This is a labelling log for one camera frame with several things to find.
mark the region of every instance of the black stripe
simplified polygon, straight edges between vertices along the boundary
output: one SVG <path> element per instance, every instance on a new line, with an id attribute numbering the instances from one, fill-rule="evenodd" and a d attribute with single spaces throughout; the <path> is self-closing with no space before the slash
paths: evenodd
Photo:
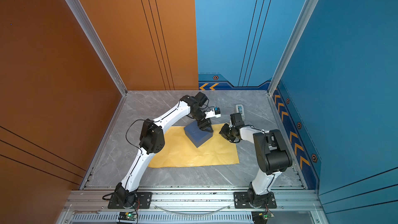
<path id="1" fill-rule="evenodd" d="M 38 169 L 38 168 L 35 168 L 35 167 L 33 167 L 33 166 L 27 165 L 26 163 L 19 162 L 19 161 L 17 161 L 17 160 L 14 160 L 14 159 L 12 159 L 12 158 L 6 157 L 6 156 L 4 156 L 4 155 L 2 155 L 2 154 L 0 154 L 0 156 L 2 156 L 2 157 L 5 157 L 5 158 L 8 158 L 8 159 L 10 159 L 10 160 L 12 160 L 12 161 L 15 161 L 15 162 L 17 162 L 17 163 L 20 163 L 20 164 L 26 165 L 27 167 L 31 167 L 31 168 L 33 168 L 33 169 L 37 169 L 38 171 L 41 171 L 41 172 L 47 173 L 47 174 L 49 174 L 49 175 L 53 175 L 53 174 L 51 174 L 51 173 L 48 173 L 48 172 L 45 172 L 45 171 L 43 171 L 43 170 L 41 170 L 41 169 Z M 72 182 L 72 181 L 69 181 L 69 180 L 67 180 L 67 179 L 65 179 L 65 178 L 62 178 L 62 177 L 58 177 L 58 178 L 60 178 L 60 179 L 62 179 L 62 180 L 65 180 L 65 181 L 68 181 L 68 182 L 70 182 L 70 183 L 74 183 L 74 182 Z"/>
<path id="2" fill-rule="evenodd" d="M 163 80 L 163 86 L 164 86 L 164 89 L 166 90 L 166 84 L 164 83 L 162 70 L 160 69 L 160 63 L 159 63 L 158 54 L 156 53 L 155 43 L 153 42 L 152 33 L 150 32 L 149 23 L 148 23 L 148 19 L 147 19 L 147 14 L 145 12 L 144 3 L 142 2 L 142 0 L 141 0 L 141 4 L 142 4 L 142 9 L 144 10 L 145 19 L 147 20 L 148 30 L 149 30 L 150 38 L 152 39 L 152 45 L 153 45 L 153 49 L 155 50 L 156 59 L 158 60 L 159 71 L 160 71 L 160 75 L 162 76 L 162 80 Z"/>
<path id="3" fill-rule="evenodd" d="M 148 4 L 149 4 L 150 13 L 152 14 L 153 26 L 155 27 L 156 37 L 158 38 L 158 44 L 159 44 L 160 54 L 161 54 L 161 56 L 162 56 L 164 72 L 166 73 L 167 84 L 169 84 L 169 89 L 171 89 L 171 88 L 170 88 L 170 82 L 169 82 L 169 76 L 167 75 L 166 64 L 164 63 L 162 48 L 160 47 L 160 41 L 159 41 L 158 31 L 156 30 L 155 18 L 153 18 L 153 12 L 152 12 L 152 7 L 151 7 L 151 5 L 150 5 L 150 0 L 148 0 Z"/>
<path id="4" fill-rule="evenodd" d="M 359 183 L 359 182 L 361 182 L 361 181 L 364 181 L 364 180 L 366 180 L 366 179 L 369 179 L 369 178 L 372 178 L 372 177 L 375 177 L 375 176 L 378 176 L 378 175 L 384 174 L 384 173 L 386 173 L 386 172 L 390 172 L 390 171 L 392 171 L 392 170 L 395 170 L 395 169 L 398 169 L 398 167 L 395 167 L 395 168 L 392 168 L 392 169 L 386 170 L 385 172 L 380 172 L 379 174 L 375 174 L 375 175 L 373 175 L 373 176 L 370 176 L 370 177 L 367 177 L 367 178 L 361 179 L 361 180 L 359 180 L 359 181 L 356 181 L 356 182 L 353 182 L 353 183 L 350 183 L 350 184 L 347 184 L 347 185 L 344 185 L 344 186 L 338 187 L 337 189 L 332 189 L 331 191 L 328 191 L 328 192 L 322 193 L 322 194 L 320 194 L 320 195 L 324 195 L 324 194 L 330 193 L 330 192 L 332 192 L 332 191 L 335 191 L 335 190 L 338 190 L 338 189 L 341 189 L 341 188 L 344 188 L 344 187 L 347 187 L 347 186 L 353 185 L 354 183 Z"/>
<path id="5" fill-rule="evenodd" d="M 165 48 L 165 50 L 166 50 L 167 63 L 169 63 L 170 76 L 171 76 L 171 78 L 172 78 L 173 89 L 175 90 L 176 88 L 174 87 L 174 80 L 173 80 L 172 68 L 170 67 L 169 55 L 167 54 L 166 41 L 164 40 L 164 34 L 163 34 L 163 28 L 162 28 L 162 22 L 160 21 L 160 15 L 159 15 L 158 3 L 156 2 L 156 0 L 155 0 L 155 4 L 156 4 L 156 9 L 157 9 L 157 11 L 158 11 L 158 17 L 159 17 L 159 23 L 160 23 L 160 30 L 162 31 L 163 42 L 164 42 L 164 48 Z"/>
<path id="6" fill-rule="evenodd" d="M 244 65 L 244 63 L 245 63 L 246 50 L 248 49 L 248 43 L 249 43 L 249 37 L 250 37 L 250 32 L 251 32 L 251 26 L 252 26 L 252 24 L 253 24 L 254 13 L 256 12 L 256 6 L 257 6 L 257 0 L 256 0 L 256 4 L 254 5 L 253 16 L 251 17 L 251 24 L 250 24 L 250 29 L 249 29 L 249 36 L 248 36 L 248 41 L 246 42 L 245 54 L 243 55 L 243 62 L 242 62 L 242 68 L 240 69 L 238 87 L 239 87 L 239 84 L 240 84 L 240 78 L 241 78 L 241 76 L 242 76 L 243 65 Z"/>
<path id="7" fill-rule="evenodd" d="M 253 43 L 251 44 L 251 50 L 250 50 L 249 60 L 248 60 L 247 66 L 246 66 L 246 72 L 245 72 L 245 77 L 243 78 L 243 84 L 242 84 L 242 86 L 244 86 L 244 84 L 245 84 L 246 74 L 247 74 L 247 72 L 248 72 L 248 67 L 249 67 L 249 63 L 250 63 L 251 52 L 253 51 L 254 41 L 256 41 L 256 35 L 257 35 L 258 24 L 260 23 L 261 13 L 263 12 L 264 1 L 265 1 L 265 0 L 263 0 L 263 4 L 262 4 L 262 6 L 261 6 L 260 16 L 258 17 L 258 22 L 257 22 L 256 32 L 254 33 Z"/>
<path id="8" fill-rule="evenodd" d="M 268 9 L 267 9 L 267 13 L 266 13 L 266 18 L 264 19 L 263 29 L 261 30 L 260 39 L 258 40 L 256 53 L 254 54 L 253 63 L 252 63 L 252 65 L 251 65 L 250 74 L 249 74 L 249 78 L 248 78 L 248 82 L 247 82 L 246 86 L 249 85 L 249 80 L 250 80 L 250 76 L 251 76 L 251 71 L 253 70 L 254 60 L 256 59 L 258 46 L 260 45 L 261 35 L 263 34 L 264 25 L 266 24 L 266 19 L 267 19 L 267 16 L 268 16 L 268 11 L 269 11 L 269 6 L 270 6 L 270 5 L 271 5 L 271 0 L 269 0 Z"/>
<path id="9" fill-rule="evenodd" d="M 398 202 L 398 200 L 393 200 L 393 201 L 388 201 L 388 202 L 381 202 L 381 203 L 376 203 L 376 204 L 371 204 L 371 205 L 366 205 L 366 206 L 356 207 L 356 208 L 343 209 L 343 210 L 333 211 L 333 212 L 329 212 L 329 213 L 325 213 L 325 214 L 333 214 L 333 213 L 342 212 L 342 211 L 347 211 L 347 210 L 353 210 L 353 209 L 358 209 L 358 208 L 365 208 L 365 207 L 377 206 L 377 205 L 386 204 L 386 203 L 391 203 L 391 202 Z"/>
<path id="10" fill-rule="evenodd" d="M 20 138 L 22 138 L 23 140 L 25 140 L 25 141 L 27 141 L 27 142 L 31 143 L 32 145 L 35 145 L 35 146 L 39 147 L 40 149 L 42 149 L 42 150 L 45 150 L 46 152 L 48 152 L 48 153 L 50 153 L 50 154 L 52 154 L 52 155 L 54 155 L 54 156 L 56 156 L 56 157 L 58 157 L 58 158 L 61 158 L 61 159 L 62 159 L 62 160 L 64 160 L 65 162 L 68 162 L 68 163 L 70 163 L 70 164 L 72 164 L 72 165 L 76 166 L 77 168 L 79 168 L 79 169 L 82 169 L 82 170 L 84 170 L 84 171 L 86 172 L 86 170 L 85 170 L 85 169 L 83 169 L 83 168 L 81 168 L 81 167 L 79 167 L 79 166 L 77 166 L 77 165 L 75 165 L 75 164 L 73 164 L 73 163 L 71 163 L 71 162 L 67 161 L 66 159 L 63 159 L 63 158 L 62 158 L 62 157 L 60 157 L 60 156 L 57 156 L 57 155 L 55 155 L 54 153 L 52 153 L 52 152 L 50 152 L 50 151 L 48 151 L 48 150 L 44 149 L 43 147 L 40 147 L 40 146 L 38 146 L 37 144 L 35 144 L 35 143 L 33 143 L 33 142 L 30 142 L 30 141 L 29 141 L 29 140 L 27 140 L 26 138 L 23 138 L 23 137 L 21 137 L 20 135 L 18 135 L 18 134 L 16 134 L 16 133 L 14 133 L 14 132 L 12 132 L 12 131 L 10 131 L 10 130 L 8 130 L 8 129 L 6 129 L 6 128 L 2 127 L 2 126 L 0 126 L 0 127 L 1 127 L 1 128 L 3 128 L 4 130 L 6 130 L 7 132 L 10 132 L 10 133 L 14 134 L 14 135 L 15 135 L 15 136 L 17 136 L 17 137 L 20 137 Z"/>
<path id="11" fill-rule="evenodd" d="M 379 190 L 382 190 L 382 189 L 388 189 L 388 188 L 395 187 L 395 186 L 398 186 L 398 184 L 394 184 L 394 185 L 387 186 L 387 187 L 384 187 L 384 188 L 375 189 L 375 190 L 368 191 L 368 192 L 365 192 L 365 193 L 361 193 L 361 194 L 353 195 L 353 196 L 351 196 L 351 197 L 357 197 L 357 196 L 359 196 L 359 195 L 364 195 L 364 194 L 367 194 L 367 193 L 371 193 L 371 192 L 379 191 Z M 348 199 L 348 198 L 351 198 L 351 197 L 346 197 L 346 198 L 342 198 L 342 199 L 339 199 L 339 200 L 335 200 L 335 201 L 331 201 L 331 202 L 327 202 L 327 203 L 322 203 L 322 205 L 329 204 L 329 203 L 332 203 L 332 202 L 341 201 L 341 200 L 345 200 L 345 199 Z"/>
<path id="12" fill-rule="evenodd" d="M 12 144 L 7 143 L 6 141 L 3 141 L 3 140 L 1 140 L 1 139 L 0 139 L 0 141 L 3 142 L 3 143 L 5 143 L 5 144 L 8 144 L 9 146 L 12 146 L 12 147 L 14 147 L 14 148 L 17 148 L 17 149 L 20 150 L 20 151 L 26 152 L 26 153 L 28 153 L 29 155 L 32 155 L 33 157 L 37 157 L 37 158 L 39 158 L 39 159 L 41 159 L 41 160 L 43 160 L 43 161 L 45 161 L 45 162 L 48 162 L 47 160 L 44 160 L 44 159 L 41 158 L 41 157 L 35 156 L 35 155 L 33 155 L 32 153 L 30 153 L 30 152 L 24 151 L 24 150 L 21 149 L 21 148 L 18 148 L 18 147 L 16 147 L 16 146 L 13 146 Z M 58 166 L 58 165 L 56 165 L 56 164 L 53 164 L 52 162 L 48 162 L 48 163 L 50 163 L 50 164 L 52 164 L 52 165 L 54 165 L 54 166 L 56 166 L 56 167 L 58 167 L 58 168 L 61 168 L 61 169 L 63 169 L 63 170 L 66 170 L 67 172 L 70 172 L 70 173 L 72 173 L 72 174 L 75 174 L 75 175 L 77 175 L 77 176 L 83 178 L 82 176 L 80 176 L 80 175 L 78 175 L 78 174 L 76 174 L 76 173 L 73 173 L 73 172 L 71 172 L 71 171 L 68 171 L 67 169 L 64 169 L 64 168 L 62 168 L 62 167 L 60 167 L 60 166 Z"/>

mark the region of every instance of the yellow arrow marking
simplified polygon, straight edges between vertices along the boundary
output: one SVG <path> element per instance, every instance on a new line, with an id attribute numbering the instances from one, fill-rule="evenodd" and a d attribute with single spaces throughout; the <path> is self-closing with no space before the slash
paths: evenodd
<path id="1" fill-rule="evenodd" d="M 214 87 L 217 86 L 218 83 L 214 84 L 213 86 L 210 87 L 211 90 L 215 90 Z"/>
<path id="2" fill-rule="evenodd" d="M 296 134 L 296 133 L 290 132 L 290 143 L 292 143 L 292 136 L 294 136 L 294 137 L 296 137 L 296 138 L 299 138 L 299 137 L 297 137 L 297 134 Z"/>
<path id="3" fill-rule="evenodd" d="M 203 84 L 203 86 L 199 87 L 201 90 L 206 90 L 204 89 L 205 86 L 207 86 L 208 83 Z"/>
<path id="4" fill-rule="evenodd" d="M 278 103 L 278 112 L 281 112 L 281 106 L 284 107 L 285 105 L 283 103 Z"/>
<path id="5" fill-rule="evenodd" d="M 302 151 L 304 151 L 304 149 L 298 145 L 297 143 L 295 143 L 295 154 L 297 155 L 297 148 L 301 149 Z"/>
<path id="6" fill-rule="evenodd" d="M 302 169 L 302 163 L 305 162 L 306 164 L 308 164 L 308 166 L 310 165 L 310 162 L 307 161 L 307 159 L 303 158 L 300 156 L 300 169 Z"/>
<path id="7" fill-rule="evenodd" d="M 280 98 L 280 95 L 275 95 L 275 105 L 276 105 L 276 98 Z"/>
<path id="8" fill-rule="evenodd" d="M 282 111 L 282 122 L 283 122 L 283 116 L 284 115 L 289 116 L 289 114 L 287 114 L 287 112 Z"/>

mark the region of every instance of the yellow sheet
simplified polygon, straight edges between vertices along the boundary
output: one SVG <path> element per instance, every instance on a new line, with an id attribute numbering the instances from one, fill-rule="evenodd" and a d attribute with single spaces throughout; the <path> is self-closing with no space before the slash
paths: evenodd
<path id="1" fill-rule="evenodd" d="M 196 148 L 185 135 L 184 127 L 170 127 L 164 135 L 163 149 L 152 158 L 149 167 L 196 167 L 239 163 L 236 144 L 230 143 L 219 134 L 223 125 L 212 125 L 213 137 L 199 148 Z"/>

